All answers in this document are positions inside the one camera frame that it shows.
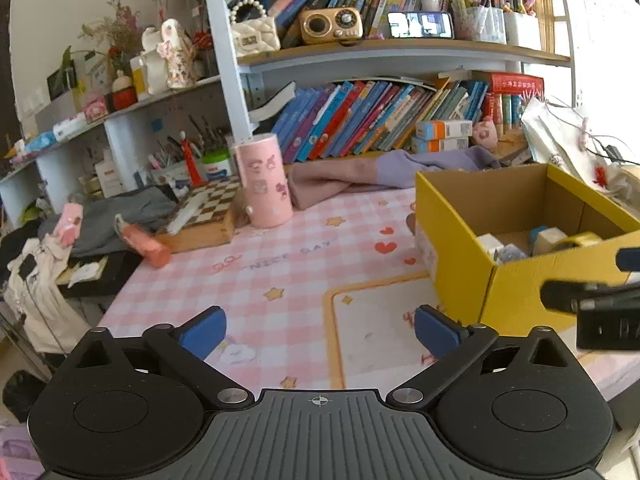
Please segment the yellow tape roll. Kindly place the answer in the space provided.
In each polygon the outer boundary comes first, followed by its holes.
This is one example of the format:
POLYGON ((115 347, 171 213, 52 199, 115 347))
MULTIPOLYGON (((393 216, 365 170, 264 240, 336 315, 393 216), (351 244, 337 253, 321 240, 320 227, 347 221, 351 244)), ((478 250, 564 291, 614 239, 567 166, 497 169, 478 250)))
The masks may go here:
POLYGON ((591 247, 602 242, 602 238, 593 232, 583 232, 562 238, 553 244, 552 252, 562 252, 562 250, 573 248, 591 247))

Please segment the white charger plug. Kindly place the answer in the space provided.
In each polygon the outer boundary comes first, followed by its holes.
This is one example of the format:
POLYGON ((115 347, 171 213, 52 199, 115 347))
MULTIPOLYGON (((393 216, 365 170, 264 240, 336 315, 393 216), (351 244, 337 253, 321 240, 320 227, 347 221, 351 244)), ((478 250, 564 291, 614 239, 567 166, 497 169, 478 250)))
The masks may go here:
POLYGON ((497 237, 490 233, 486 233, 478 236, 476 240, 480 243, 480 246, 483 247, 484 251, 493 262, 496 262, 499 259, 499 254, 503 250, 504 245, 497 237))

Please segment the beige foam block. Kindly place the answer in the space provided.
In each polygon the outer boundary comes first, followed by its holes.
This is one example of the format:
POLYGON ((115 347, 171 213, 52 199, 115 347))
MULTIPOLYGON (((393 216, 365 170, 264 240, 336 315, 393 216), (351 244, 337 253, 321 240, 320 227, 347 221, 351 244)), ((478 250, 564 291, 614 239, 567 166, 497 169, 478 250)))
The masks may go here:
POLYGON ((564 237, 567 237, 567 235, 562 230, 548 228, 548 230, 538 235, 536 242, 533 244, 532 254, 534 256, 548 254, 551 252, 553 244, 564 237))

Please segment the blue object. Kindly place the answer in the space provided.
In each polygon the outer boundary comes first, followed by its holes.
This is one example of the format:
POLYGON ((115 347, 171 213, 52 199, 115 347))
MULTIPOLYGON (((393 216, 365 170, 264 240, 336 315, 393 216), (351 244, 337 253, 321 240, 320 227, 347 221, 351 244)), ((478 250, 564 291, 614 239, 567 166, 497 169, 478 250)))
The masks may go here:
POLYGON ((530 230, 528 233, 529 243, 534 244, 538 235, 545 230, 548 230, 548 226, 537 226, 535 229, 530 230))

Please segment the orange pink bottle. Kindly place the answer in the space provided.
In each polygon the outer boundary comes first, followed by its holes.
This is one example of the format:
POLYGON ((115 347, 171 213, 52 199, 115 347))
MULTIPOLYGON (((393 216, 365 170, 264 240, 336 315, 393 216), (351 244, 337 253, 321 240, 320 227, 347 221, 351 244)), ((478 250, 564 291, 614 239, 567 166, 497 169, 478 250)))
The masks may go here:
POLYGON ((140 226, 128 223, 121 214, 116 214, 114 217, 114 230, 125 244, 143 259, 148 260, 155 269, 160 269, 169 262, 171 256, 169 248, 140 226))

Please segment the wooden chess board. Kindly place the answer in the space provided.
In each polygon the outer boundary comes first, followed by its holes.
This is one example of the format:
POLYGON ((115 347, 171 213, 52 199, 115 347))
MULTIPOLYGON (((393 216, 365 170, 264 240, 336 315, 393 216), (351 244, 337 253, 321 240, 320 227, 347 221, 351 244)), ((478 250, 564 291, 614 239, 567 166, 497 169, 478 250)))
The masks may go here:
POLYGON ((241 213, 238 177, 194 188, 154 237, 173 254, 229 244, 241 213))

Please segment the pink checked tablecloth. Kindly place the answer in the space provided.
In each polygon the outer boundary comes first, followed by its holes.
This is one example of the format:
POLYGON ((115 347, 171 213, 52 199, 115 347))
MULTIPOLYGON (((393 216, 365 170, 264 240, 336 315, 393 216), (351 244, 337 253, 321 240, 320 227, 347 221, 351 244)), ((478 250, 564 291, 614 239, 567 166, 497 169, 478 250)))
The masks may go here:
POLYGON ((222 307, 213 364, 252 390, 387 391, 431 364, 413 312, 439 298, 416 242, 416 187, 343 194, 280 228, 139 266, 103 324, 117 337, 222 307))

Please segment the yellow cardboard box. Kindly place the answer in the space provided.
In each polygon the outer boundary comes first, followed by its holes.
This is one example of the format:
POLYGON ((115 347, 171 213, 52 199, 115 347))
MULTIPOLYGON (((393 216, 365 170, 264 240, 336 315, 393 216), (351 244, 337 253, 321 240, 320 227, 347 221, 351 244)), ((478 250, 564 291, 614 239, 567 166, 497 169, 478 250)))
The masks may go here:
POLYGON ((416 242, 446 315, 524 336, 536 325, 562 332, 576 323, 573 315, 542 305, 544 281, 626 282, 615 255, 638 246, 639 221, 555 166, 419 172, 416 242), (529 252, 538 228, 558 228, 576 240, 592 233, 598 242, 534 256, 529 252), (528 255, 495 262, 480 241, 484 235, 528 255))

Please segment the white tote bag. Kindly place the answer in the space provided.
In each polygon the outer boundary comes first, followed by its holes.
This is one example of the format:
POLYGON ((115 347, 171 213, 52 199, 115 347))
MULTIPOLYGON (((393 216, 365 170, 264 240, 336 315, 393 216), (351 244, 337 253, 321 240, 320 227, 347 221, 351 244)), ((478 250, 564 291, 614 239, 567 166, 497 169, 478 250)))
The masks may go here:
POLYGON ((606 189, 608 163, 588 131, 587 119, 573 107, 531 98, 521 126, 535 162, 558 167, 590 188, 606 189))

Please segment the grey clothing pile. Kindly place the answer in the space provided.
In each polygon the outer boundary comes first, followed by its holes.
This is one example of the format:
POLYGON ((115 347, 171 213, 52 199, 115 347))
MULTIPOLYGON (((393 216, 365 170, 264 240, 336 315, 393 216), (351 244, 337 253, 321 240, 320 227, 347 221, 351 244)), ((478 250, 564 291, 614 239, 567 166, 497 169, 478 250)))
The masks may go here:
POLYGON ((129 246, 116 233, 116 219, 155 233, 177 207, 162 188, 64 204, 60 214, 44 220, 38 229, 39 245, 58 258, 88 258, 123 252, 129 246))

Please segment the red figurine pen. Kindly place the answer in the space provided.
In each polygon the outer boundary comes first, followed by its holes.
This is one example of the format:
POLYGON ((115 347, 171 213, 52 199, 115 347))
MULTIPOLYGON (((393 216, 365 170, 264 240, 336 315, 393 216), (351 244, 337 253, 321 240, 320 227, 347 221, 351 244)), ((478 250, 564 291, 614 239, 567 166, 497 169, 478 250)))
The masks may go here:
POLYGON ((205 181, 202 179, 200 172, 198 171, 198 165, 196 164, 193 153, 191 151, 190 141, 186 137, 186 133, 183 130, 180 131, 180 139, 183 158, 186 162, 186 169, 189 171, 191 184, 194 188, 200 188, 205 184, 205 181))

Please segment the pink cylinder container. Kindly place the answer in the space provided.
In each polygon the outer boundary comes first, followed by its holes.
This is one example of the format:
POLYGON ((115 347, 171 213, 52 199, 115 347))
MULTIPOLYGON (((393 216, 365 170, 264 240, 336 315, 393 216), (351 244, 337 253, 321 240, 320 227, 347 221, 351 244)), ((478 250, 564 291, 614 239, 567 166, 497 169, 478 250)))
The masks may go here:
POLYGON ((261 133, 233 147, 245 211, 256 229, 282 226, 293 217, 282 154, 274 133, 261 133))

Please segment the pink pig plush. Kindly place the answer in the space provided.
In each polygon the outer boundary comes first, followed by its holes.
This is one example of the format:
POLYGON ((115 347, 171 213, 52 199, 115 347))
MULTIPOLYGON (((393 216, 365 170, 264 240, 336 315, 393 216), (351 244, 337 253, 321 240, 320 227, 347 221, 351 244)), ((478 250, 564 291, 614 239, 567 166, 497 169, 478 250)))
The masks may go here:
POLYGON ((474 125, 472 138, 476 145, 495 153, 498 148, 499 136, 496 125, 491 117, 487 116, 474 125))

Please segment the orange white box lower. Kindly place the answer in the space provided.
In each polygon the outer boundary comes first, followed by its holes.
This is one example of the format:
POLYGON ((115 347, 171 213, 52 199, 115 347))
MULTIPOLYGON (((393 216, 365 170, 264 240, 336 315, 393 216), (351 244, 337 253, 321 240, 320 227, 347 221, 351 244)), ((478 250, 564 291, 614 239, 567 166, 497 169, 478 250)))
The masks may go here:
POLYGON ((418 136, 411 138, 411 149, 416 154, 461 151, 466 150, 469 146, 470 138, 468 136, 436 140, 424 140, 418 136))

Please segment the orange white box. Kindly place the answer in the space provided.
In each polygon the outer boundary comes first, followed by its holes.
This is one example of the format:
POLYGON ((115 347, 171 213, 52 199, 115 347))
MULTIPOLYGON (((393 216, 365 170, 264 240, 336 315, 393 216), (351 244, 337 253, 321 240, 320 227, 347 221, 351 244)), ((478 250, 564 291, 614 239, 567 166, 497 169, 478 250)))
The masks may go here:
POLYGON ((425 141, 472 136, 473 123, 465 119, 429 120, 416 124, 416 136, 425 141))
POLYGON ((461 151, 466 150, 469 146, 470 138, 468 136, 436 140, 424 140, 418 136, 411 138, 411 149, 416 154, 461 151))

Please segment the pink purple cloth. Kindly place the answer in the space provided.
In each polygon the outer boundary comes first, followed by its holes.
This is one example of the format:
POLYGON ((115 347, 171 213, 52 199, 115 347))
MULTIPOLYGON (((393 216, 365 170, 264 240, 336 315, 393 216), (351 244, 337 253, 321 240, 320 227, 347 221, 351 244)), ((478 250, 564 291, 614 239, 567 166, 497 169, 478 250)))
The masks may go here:
POLYGON ((375 157, 296 162, 288 170, 293 205, 308 209, 341 193, 413 188, 417 172, 500 168, 490 151, 474 145, 461 151, 410 154, 396 150, 375 157))

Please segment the red thick dictionary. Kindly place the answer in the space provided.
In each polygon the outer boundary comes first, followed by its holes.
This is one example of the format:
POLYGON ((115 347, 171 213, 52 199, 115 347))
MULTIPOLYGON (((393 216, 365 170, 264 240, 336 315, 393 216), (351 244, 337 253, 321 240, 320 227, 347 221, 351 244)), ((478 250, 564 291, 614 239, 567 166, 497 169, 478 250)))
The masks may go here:
POLYGON ((484 70, 472 70, 473 80, 483 81, 488 84, 488 91, 498 94, 544 94, 544 80, 537 76, 529 76, 516 73, 484 72, 484 70))

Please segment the orange white box upper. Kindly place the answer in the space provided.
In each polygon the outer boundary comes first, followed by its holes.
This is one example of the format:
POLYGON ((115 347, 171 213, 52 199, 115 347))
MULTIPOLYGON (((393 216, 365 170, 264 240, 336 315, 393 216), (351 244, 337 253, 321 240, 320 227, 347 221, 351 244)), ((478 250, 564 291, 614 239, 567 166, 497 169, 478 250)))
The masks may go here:
POLYGON ((473 123, 465 119, 429 120, 416 124, 416 136, 425 141, 472 136, 473 123))

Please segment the white rabbit figurine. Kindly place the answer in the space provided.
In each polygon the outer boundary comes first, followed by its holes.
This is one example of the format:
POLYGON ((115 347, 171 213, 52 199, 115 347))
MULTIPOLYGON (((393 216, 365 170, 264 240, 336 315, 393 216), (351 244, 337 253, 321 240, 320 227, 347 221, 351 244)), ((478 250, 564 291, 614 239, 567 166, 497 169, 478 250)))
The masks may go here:
POLYGON ((152 96, 194 86, 196 49, 183 26, 168 18, 160 28, 142 32, 140 54, 152 96))

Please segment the smartphone showing video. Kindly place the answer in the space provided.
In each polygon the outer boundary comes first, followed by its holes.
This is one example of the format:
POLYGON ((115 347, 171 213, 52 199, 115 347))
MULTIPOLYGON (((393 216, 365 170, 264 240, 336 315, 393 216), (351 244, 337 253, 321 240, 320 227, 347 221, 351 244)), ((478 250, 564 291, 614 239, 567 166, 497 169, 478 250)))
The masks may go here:
POLYGON ((387 21, 395 39, 454 39, 454 23, 448 12, 390 12, 387 21))

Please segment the white quilted handbag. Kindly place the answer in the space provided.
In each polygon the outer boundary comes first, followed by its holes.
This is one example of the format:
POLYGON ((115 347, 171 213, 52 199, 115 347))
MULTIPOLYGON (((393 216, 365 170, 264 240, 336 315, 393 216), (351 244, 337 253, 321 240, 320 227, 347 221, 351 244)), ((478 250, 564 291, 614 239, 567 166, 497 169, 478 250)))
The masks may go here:
POLYGON ((256 0, 241 0, 230 11, 232 39, 237 58, 276 52, 281 49, 276 20, 256 0), (238 22, 239 10, 251 6, 258 11, 258 18, 238 22))

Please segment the gold retro radio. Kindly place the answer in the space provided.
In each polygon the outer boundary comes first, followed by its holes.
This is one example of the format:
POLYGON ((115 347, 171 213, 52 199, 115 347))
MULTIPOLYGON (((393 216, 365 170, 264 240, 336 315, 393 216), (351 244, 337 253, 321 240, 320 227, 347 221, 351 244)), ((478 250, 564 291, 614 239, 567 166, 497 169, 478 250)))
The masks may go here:
POLYGON ((363 37, 360 12, 350 6, 304 11, 299 15, 299 25, 304 44, 333 44, 363 37))

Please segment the white shelf post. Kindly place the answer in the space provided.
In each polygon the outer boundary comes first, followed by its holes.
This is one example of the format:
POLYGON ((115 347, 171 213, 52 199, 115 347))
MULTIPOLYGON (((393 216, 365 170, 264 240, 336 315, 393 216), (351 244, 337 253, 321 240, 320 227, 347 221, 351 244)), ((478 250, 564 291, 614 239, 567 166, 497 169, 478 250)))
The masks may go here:
POLYGON ((228 6, 226 0, 206 0, 206 4, 224 102, 234 143, 238 144, 252 136, 253 126, 238 72, 228 6))

